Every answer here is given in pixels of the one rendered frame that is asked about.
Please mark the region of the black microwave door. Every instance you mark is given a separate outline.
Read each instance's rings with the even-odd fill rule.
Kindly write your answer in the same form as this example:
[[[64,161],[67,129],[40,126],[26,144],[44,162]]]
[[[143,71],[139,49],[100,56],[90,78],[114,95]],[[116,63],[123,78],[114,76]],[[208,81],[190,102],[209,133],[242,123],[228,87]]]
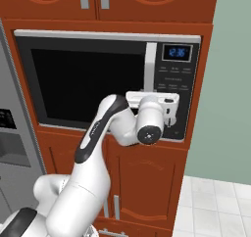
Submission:
[[[40,124],[86,129],[103,98],[144,86],[146,43],[16,38]]]

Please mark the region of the black microwave oven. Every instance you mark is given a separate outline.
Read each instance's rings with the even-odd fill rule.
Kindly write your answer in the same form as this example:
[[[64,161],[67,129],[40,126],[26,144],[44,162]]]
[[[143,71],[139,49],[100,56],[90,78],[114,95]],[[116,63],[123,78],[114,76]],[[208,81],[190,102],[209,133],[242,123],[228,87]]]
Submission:
[[[201,37],[199,35],[122,33],[97,31],[63,31],[17,29],[14,35],[27,37],[98,39],[119,41],[143,41],[157,44],[154,90],[152,92],[176,93],[179,103],[176,112],[176,123],[165,125],[163,138],[182,141],[188,127],[192,92],[200,53]]]

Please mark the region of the brown upper cupboard door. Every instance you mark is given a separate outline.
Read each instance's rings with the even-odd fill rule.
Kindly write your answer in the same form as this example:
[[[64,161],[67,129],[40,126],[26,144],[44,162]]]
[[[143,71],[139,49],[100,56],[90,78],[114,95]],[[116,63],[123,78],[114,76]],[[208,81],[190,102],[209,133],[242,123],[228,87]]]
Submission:
[[[95,0],[83,10],[80,0],[0,0],[0,17],[6,19],[95,20]]]
[[[217,0],[110,0],[110,9],[102,10],[102,21],[199,23],[213,21]]]

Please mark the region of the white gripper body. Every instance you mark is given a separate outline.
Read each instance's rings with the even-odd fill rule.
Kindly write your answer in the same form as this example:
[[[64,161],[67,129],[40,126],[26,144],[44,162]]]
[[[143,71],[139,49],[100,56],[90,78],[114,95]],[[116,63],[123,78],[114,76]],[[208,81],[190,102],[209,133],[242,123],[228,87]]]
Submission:
[[[176,93],[128,91],[125,95],[131,108],[162,107],[176,109],[179,95]]]

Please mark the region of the grey fridge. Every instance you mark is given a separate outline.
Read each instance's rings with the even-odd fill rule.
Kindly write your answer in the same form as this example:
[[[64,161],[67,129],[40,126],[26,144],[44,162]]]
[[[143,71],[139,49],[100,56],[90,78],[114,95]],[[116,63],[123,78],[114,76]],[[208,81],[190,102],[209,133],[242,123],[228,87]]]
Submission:
[[[37,207],[36,179],[44,173],[24,93],[0,18],[0,222]]]

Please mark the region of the brown lower cupboard door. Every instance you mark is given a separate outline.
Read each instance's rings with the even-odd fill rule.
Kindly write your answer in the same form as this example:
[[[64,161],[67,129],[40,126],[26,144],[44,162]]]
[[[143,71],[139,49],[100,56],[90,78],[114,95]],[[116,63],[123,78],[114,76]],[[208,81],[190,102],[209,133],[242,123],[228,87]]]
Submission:
[[[37,132],[39,147],[48,174],[72,173],[75,150],[84,134],[84,131],[76,133]]]
[[[106,143],[111,175],[110,216],[114,195],[120,196],[120,220],[173,229],[187,150],[181,143],[123,147],[112,137]]]

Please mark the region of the brown cupboard door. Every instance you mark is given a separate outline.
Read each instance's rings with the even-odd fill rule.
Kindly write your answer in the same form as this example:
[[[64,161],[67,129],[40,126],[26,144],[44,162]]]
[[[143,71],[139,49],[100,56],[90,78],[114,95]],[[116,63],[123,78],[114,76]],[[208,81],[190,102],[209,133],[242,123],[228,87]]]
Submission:
[[[83,10],[80,0],[0,0],[0,17],[6,19],[95,20],[95,0]]]
[[[75,150],[84,134],[84,131],[76,133],[37,132],[39,147],[48,174],[72,173]]]
[[[112,137],[106,143],[111,175],[110,216],[114,195],[120,196],[120,220],[173,229],[187,150],[181,143],[123,147]]]
[[[102,10],[102,21],[199,23],[213,21],[217,0],[110,0],[110,9]]]

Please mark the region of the brown tall cupboard frame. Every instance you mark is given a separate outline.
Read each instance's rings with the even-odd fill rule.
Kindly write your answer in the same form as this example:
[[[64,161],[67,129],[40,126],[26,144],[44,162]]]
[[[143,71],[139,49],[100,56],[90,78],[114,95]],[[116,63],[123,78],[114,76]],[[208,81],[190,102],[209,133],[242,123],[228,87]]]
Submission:
[[[10,46],[10,51],[14,60],[17,75],[21,84],[22,91],[24,93],[25,104],[26,104],[27,112],[29,114],[32,131],[34,133],[34,139],[40,153],[41,162],[43,163],[43,166],[44,166],[44,173],[42,175],[46,175],[48,173],[47,173],[47,168],[45,166],[45,162],[43,160],[42,153],[39,147],[39,143],[37,139],[37,132],[45,131],[45,132],[55,132],[55,133],[76,133],[77,131],[84,131],[86,133],[86,131],[88,130],[91,124],[86,129],[77,129],[77,128],[69,129],[69,128],[62,128],[59,126],[43,126],[38,123],[36,111],[34,109],[33,102],[31,100],[31,95],[29,92],[29,88],[26,82],[25,72],[24,72],[22,61],[21,61],[21,56],[19,53],[18,45],[16,42],[16,37],[14,35],[15,30],[39,29],[39,30],[63,30],[63,31],[97,31],[97,32],[122,32],[122,33],[199,35],[201,37],[200,53],[199,53],[199,58],[198,58],[197,71],[196,71],[196,76],[195,76],[193,92],[192,92],[190,113],[188,116],[188,127],[187,127],[185,138],[182,141],[173,141],[173,140],[164,139],[162,135],[162,137],[156,143],[152,144],[152,145],[155,145],[161,141],[181,143],[184,146],[184,148],[187,150],[187,154],[188,154],[193,127],[194,127],[194,122],[195,122],[195,117],[196,117],[196,112],[198,108],[200,91],[201,91],[201,86],[202,86],[202,81],[203,81],[203,76],[204,76],[204,70],[206,66],[206,60],[207,60],[208,49],[209,49],[209,44],[210,44],[210,37],[212,33],[212,29],[209,25],[207,24],[175,24],[175,23],[97,22],[97,21],[73,22],[73,21],[8,20],[8,19],[2,19],[2,21],[3,21],[3,26],[5,28],[5,32],[7,35],[8,43]],[[102,142],[102,153],[103,153],[103,158],[104,158],[108,172],[109,172],[109,169],[107,165],[106,143],[107,143],[107,139],[110,137],[116,140],[116,138],[111,132],[107,132]],[[97,215],[97,217],[105,217],[103,207],[100,213]]]

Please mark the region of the brown drawer front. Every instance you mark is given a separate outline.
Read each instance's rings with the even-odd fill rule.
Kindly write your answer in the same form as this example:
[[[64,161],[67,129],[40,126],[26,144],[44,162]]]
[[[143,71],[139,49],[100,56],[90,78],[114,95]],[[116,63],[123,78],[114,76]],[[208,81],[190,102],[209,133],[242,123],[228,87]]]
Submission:
[[[168,229],[137,224],[113,218],[97,217],[93,222],[96,230],[107,228],[109,231],[124,232],[129,237],[172,237],[173,232]]]

